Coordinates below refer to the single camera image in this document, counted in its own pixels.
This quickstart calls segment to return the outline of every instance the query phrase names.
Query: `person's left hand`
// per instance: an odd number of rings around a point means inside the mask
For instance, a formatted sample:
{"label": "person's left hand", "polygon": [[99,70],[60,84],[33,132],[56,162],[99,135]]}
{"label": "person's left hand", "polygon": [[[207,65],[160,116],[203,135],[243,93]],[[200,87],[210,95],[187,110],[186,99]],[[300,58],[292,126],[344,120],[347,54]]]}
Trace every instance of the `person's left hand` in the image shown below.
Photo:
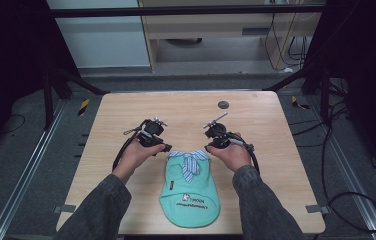
{"label": "person's left hand", "polygon": [[123,152],[119,164],[113,170],[113,174],[116,175],[122,182],[126,183],[137,167],[141,166],[141,164],[144,163],[147,158],[159,153],[164,148],[164,144],[159,144],[152,147],[143,147],[141,143],[139,143],[139,140],[135,138]]}

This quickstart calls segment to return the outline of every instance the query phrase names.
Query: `silver floor rail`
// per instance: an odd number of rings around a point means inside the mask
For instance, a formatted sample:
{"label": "silver floor rail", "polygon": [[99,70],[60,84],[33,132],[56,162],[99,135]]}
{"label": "silver floor rail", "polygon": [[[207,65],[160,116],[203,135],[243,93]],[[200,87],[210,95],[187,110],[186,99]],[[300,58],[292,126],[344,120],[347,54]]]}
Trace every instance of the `silver floor rail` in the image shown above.
{"label": "silver floor rail", "polygon": [[[315,112],[316,116],[322,121],[320,117],[320,112],[318,110],[318,103],[313,97],[308,96],[307,97],[311,108]],[[326,128],[322,125],[322,130],[325,132],[326,135]],[[352,192],[358,192],[362,193],[364,195],[366,194],[366,190],[364,189],[362,183],[360,182],[359,178],[353,171],[352,167],[348,163],[348,160],[346,156],[343,153],[343,150],[340,146],[340,144],[337,141],[337,138],[334,134],[332,134],[332,137],[328,141],[329,143],[329,149],[332,151],[332,154],[334,155],[334,159],[337,163],[338,168],[340,169],[340,172],[344,178],[345,183],[347,184],[347,187]],[[371,230],[376,229],[376,208],[375,206],[368,200],[360,198],[360,197],[354,197],[354,201],[356,202],[356,205],[367,225],[367,227]],[[373,239],[376,240],[376,233],[372,234]]]}
{"label": "silver floor rail", "polygon": [[34,152],[32,153],[31,158],[29,159],[25,169],[23,170],[22,175],[20,176],[19,181],[16,184],[10,198],[8,199],[4,209],[0,215],[0,240],[4,238],[5,233],[10,226],[11,221],[26,193],[29,184],[32,181],[32,178],[38,168],[39,163],[41,162],[42,156],[47,149],[47,146],[53,136],[58,123],[63,115],[63,110],[66,105],[66,100],[60,100],[58,106],[54,113],[54,120],[49,129],[45,130],[39,140]]}

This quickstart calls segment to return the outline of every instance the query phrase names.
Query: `white wall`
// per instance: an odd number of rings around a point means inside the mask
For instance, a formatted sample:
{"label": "white wall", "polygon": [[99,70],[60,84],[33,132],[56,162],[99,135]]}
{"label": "white wall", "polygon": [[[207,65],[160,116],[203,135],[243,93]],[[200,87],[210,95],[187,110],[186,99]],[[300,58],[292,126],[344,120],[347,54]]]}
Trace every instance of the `white wall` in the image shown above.
{"label": "white wall", "polygon": [[[51,9],[138,7],[136,0],[47,0]],[[78,68],[149,67],[140,17],[63,18],[57,23]]]}

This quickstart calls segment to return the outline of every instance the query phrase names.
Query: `striped bow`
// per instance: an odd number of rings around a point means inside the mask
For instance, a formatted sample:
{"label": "striped bow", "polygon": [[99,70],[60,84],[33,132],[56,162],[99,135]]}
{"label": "striped bow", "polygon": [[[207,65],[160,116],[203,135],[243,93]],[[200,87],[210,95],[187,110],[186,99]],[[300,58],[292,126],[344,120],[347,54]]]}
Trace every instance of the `striped bow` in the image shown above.
{"label": "striped bow", "polygon": [[187,183],[191,183],[194,179],[194,175],[200,174],[200,165],[198,165],[197,160],[204,161],[209,159],[207,154],[203,150],[197,150],[190,153],[173,151],[170,153],[170,157],[184,156],[184,166],[182,172]]}

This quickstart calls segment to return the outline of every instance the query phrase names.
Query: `table top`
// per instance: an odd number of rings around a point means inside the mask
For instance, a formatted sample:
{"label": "table top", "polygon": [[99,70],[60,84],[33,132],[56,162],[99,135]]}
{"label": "table top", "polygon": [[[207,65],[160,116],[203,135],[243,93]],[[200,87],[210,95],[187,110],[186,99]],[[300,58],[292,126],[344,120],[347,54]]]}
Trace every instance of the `table top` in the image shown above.
{"label": "table top", "polygon": [[[220,109],[226,101],[229,108]],[[191,152],[204,149],[203,129],[211,120],[227,131],[240,132],[255,146],[262,179],[275,192],[282,205],[293,215],[305,234],[325,229],[320,213],[307,213],[306,205],[316,199],[296,149],[278,96],[274,92],[142,92],[114,93],[103,97],[86,147],[66,199],[79,206],[84,198],[111,172],[112,163],[133,129],[144,120],[158,116],[168,123],[160,138],[172,150]],[[241,234],[238,196],[232,187],[233,172],[216,157],[210,156],[210,171],[215,180],[221,211],[215,222],[202,228],[181,228],[164,215],[159,203],[169,153],[150,157],[129,179],[132,201],[123,217],[119,233],[130,234]],[[61,213],[59,229],[71,213]]]}

